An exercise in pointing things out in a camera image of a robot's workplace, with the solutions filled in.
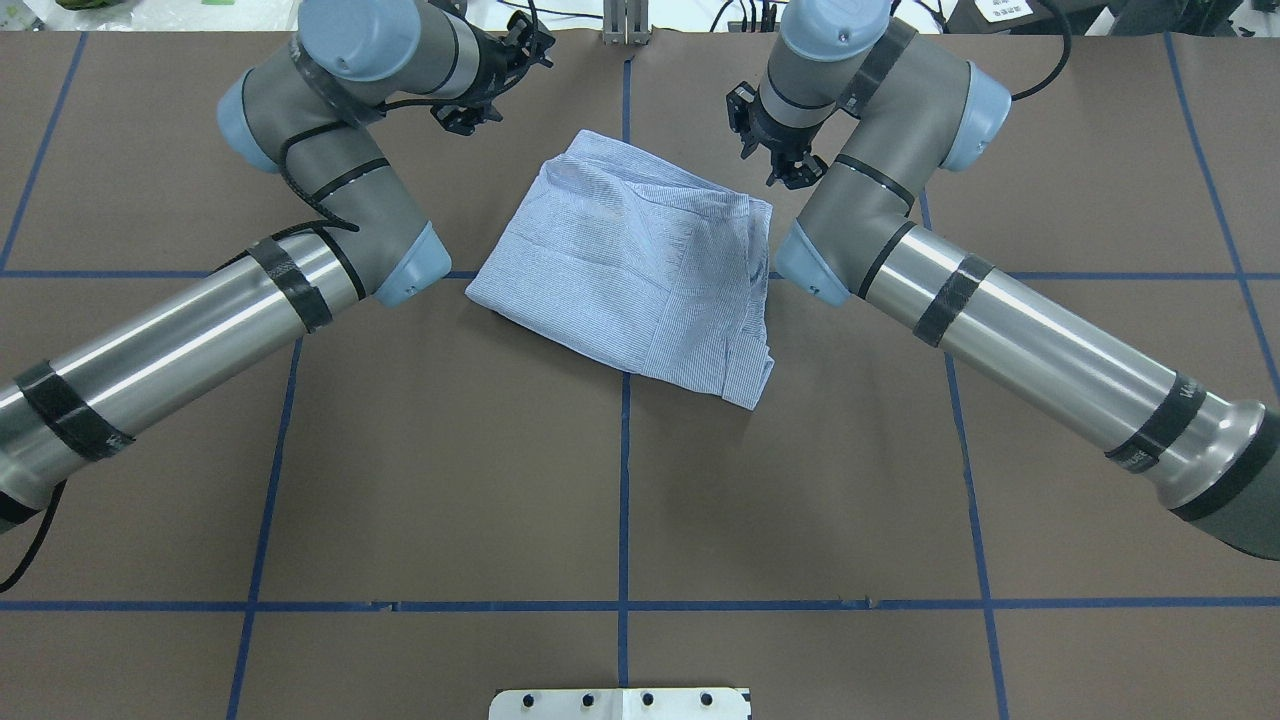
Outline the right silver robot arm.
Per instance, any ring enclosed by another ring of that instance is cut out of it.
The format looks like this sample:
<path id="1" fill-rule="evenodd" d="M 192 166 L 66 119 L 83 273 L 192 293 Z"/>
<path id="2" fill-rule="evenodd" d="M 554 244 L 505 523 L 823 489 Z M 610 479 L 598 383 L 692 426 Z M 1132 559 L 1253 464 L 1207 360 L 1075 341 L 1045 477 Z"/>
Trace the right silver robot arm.
<path id="1" fill-rule="evenodd" d="M 1258 559 L 1279 556 L 1279 423 L 1229 402 L 915 223 L 937 170 L 980 158 L 1012 95 L 891 15 L 792 1 L 758 85 L 726 99 L 742 155 L 812 188 L 774 266 L 820 301 L 861 299 L 1149 480 L 1161 505 Z"/>

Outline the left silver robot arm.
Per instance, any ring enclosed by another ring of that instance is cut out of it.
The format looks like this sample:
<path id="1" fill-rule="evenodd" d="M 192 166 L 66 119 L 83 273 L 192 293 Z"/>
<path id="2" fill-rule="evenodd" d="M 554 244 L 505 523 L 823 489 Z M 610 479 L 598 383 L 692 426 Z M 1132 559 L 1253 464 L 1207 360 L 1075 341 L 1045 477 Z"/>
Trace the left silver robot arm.
<path id="1" fill-rule="evenodd" d="M 468 136 L 554 37 L 535 9 L 503 35 L 452 1 L 303 1 L 287 45 L 218 104 L 228 146 L 283 178 L 311 222 L 256 241 L 188 290 L 3 388 L 3 529 L 50 520 L 64 482 L 366 297 L 393 307 L 452 266 L 370 126 L 426 108 Z"/>

